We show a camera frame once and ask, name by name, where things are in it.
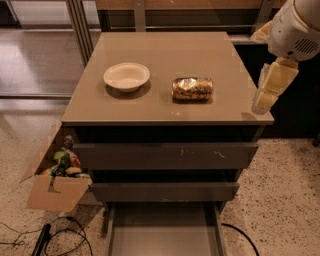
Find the open cardboard box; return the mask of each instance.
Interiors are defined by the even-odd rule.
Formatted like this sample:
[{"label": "open cardboard box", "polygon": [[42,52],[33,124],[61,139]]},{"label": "open cardboard box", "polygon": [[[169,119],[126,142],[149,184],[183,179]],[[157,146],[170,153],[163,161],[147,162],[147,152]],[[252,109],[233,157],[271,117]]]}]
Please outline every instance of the open cardboard box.
[{"label": "open cardboard box", "polygon": [[91,179],[39,175],[55,164],[53,156],[67,135],[74,135],[73,130],[57,122],[23,174],[20,182],[34,176],[27,208],[71,212],[77,204],[101,205],[90,192]]}]

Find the bowl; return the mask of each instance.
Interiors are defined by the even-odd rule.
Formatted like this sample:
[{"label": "bowl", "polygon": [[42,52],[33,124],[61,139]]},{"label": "bowl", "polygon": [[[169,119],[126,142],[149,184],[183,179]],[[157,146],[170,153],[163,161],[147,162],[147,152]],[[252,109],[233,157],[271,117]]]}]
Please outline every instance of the bowl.
[{"label": "bowl", "polygon": [[121,92],[136,91],[149,78],[149,69],[138,63],[121,63],[112,66],[103,75],[103,80],[107,85]]}]

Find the black cable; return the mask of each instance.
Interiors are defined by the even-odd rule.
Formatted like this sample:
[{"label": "black cable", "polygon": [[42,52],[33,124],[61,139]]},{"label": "black cable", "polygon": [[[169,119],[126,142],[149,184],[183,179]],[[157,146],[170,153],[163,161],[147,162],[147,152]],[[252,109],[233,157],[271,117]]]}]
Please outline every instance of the black cable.
[{"label": "black cable", "polygon": [[[82,237],[83,239],[82,239],[82,241],[81,241],[76,247],[74,247],[73,249],[71,249],[71,250],[69,250],[69,251],[67,251],[67,252],[64,252],[64,253],[62,253],[62,254],[59,254],[59,255],[57,255],[57,256],[64,256],[64,255],[68,255],[68,254],[71,253],[71,252],[74,252],[74,251],[77,250],[84,242],[86,242],[86,243],[88,244],[88,247],[89,247],[89,250],[90,250],[90,255],[92,256],[92,255],[93,255],[93,252],[92,252],[91,244],[90,244],[89,240],[87,239],[87,234],[86,234],[84,228],[80,225],[80,223],[79,223],[75,218],[73,218],[73,217],[60,217],[60,218],[58,218],[58,219],[67,219],[67,220],[69,220],[69,221],[71,221],[71,222],[75,222],[75,223],[78,225],[78,227],[81,229],[81,231],[83,232],[83,234],[81,234],[81,233],[79,233],[78,231],[75,231],[75,230],[73,230],[73,229],[65,228],[65,229],[61,229],[61,230],[55,232],[54,234],[52,234],[52,235],[51,235],[51,239],[52,239],[53,237],[55,237],[55,236],[63,233],[63,232],[72,232],[72,233],[75,233],[75,234],[77,234],[78,236]],[[48,256],[47,249],[48,249],[48,245],[50,244],[50,241],[51,241],[51,240],[49,240],[49,241],[46,243],[45,247],[44,247],[44,255],[46,255],[46,256]]]},{"label": "black cable", "polygon": [[251,244],[253,250],[255,251],[256,255],[259,256],[259,252],[258,252],[258,249],[257,247],[255,246],[255,244],[252,242],[252,240],[250,239],[250,237],[245,233],[243,232],[240,228],[237,228],[231,224],[227,224],[227,223],[221,223],[222,226],[225,226],[225,227],[229,227],[229,228],[233,228],[235,229],[236,231],[238,231],[241,235],[243,235],[247,240],[248,242]]},{"label": "black cable", "polygon": [[[65,229],[59,230],[59,231],[57,231],[56,233],[54,233],[53,235],[51,235],[51,238],[52,238],[52,237],[55,237],[55,236],[61,234],[62,232],[72,232],[72,233],[75,233],[75,234],[77,234],[78,236],[82,237],[82,241],[81,241],[75,248],[73,248],[73,249],[71,249],[70,251],[67,251],[67,252],[65,252],[65,253],[63,253],[63,254],[57,255],[57,256],[64,256],[64,255],[67,255],[67,254],[69,254],[69,253],[77,250],[84,242],[86,242],[86,243],[88,244],[88,247],[89,247],[89,250],[90,250],[90,255],[93,256],[91,244],[90,244],[89,240],[87,239],[87,234],[86,234],[84,228],[81,226],[81,224],[80,224],[75,218],[73,218],[73,217],[58,217],[58,218],[56,218],[55,220],[51,221],[50,224],[53,224],[54,222],[56,222],[56,221],[58,221],[58,220],[60,220],[60,219],[67,219],[67,220],[70,221],[70,222],[75,222],[75,223],[78,225],[78,227],[81,229],[81,231],[82,231],[83,234],[81,234],[81,233],[79,233],[78,231],[75,231],[75,230],[73,230],[73,229],[65,228]],[[16,246],[16,245],[19,245],[19,246],[20,246],[20,245],[24,245],[24,244],[25,244],[24,241],[19,241],[19,242],[18,242],[18,240],[20,239],[21,236],[26,235],[26,234],[31,234],[31,233],[39,232],[39,231],[42,230],[42,228],[40,228],[40,229],[33,230],[33,231],[20,232],[20,231],[17,231],[17,230],[15,230],[15,229],[12,229],[11,227],[9,227],[7,224],[5,224],[5,223],[3,223],[3,222],[0,222],[0,225],[3,225],[3,226],[5,226],[6,228],[8,228],[9,230],[11,230],[11,231],[16,232],[16,233],[19,234],[19,236],[14,240],[14,242],[12,242],[12,243],[0,242],[0,244],[2,244],[2,245],[13,245],[13,246]],[[49,240],[49,241],[46,243],[46,245],[45,245],[45,249],[44,249],[45,255],[48,255],[48,254],[47,254],[47,247],[48,247],[48,244],[50,243],[50,241],[51,241],[51,240]]]}]

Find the can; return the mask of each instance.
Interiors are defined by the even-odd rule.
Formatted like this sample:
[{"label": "can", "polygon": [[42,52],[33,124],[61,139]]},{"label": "can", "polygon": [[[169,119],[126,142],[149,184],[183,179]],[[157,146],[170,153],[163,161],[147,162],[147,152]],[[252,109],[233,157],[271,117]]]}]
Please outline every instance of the can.
[{"label": "can", "polygon": [[213,93],[211,78],[177,78],[172,82],[172,98],[178,100],[208,100]]}]

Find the beige countertop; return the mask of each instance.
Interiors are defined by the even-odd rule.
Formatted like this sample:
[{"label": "beige countertop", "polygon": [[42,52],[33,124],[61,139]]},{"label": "beige countertop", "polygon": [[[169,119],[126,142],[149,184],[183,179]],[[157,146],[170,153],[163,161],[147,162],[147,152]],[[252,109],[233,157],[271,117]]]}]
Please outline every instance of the beige countertop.
[{"label": "beige countertop", "polygon": [[[138,91],[106,86],[111,66],[134,62],[150,70]],[[172,100],[178,77],[211,77],[212,100]],[[255,115],[256,87],[224,32],[102,33],[62,118],[65,126],[99,125],[268,125],[270,113]]]}]

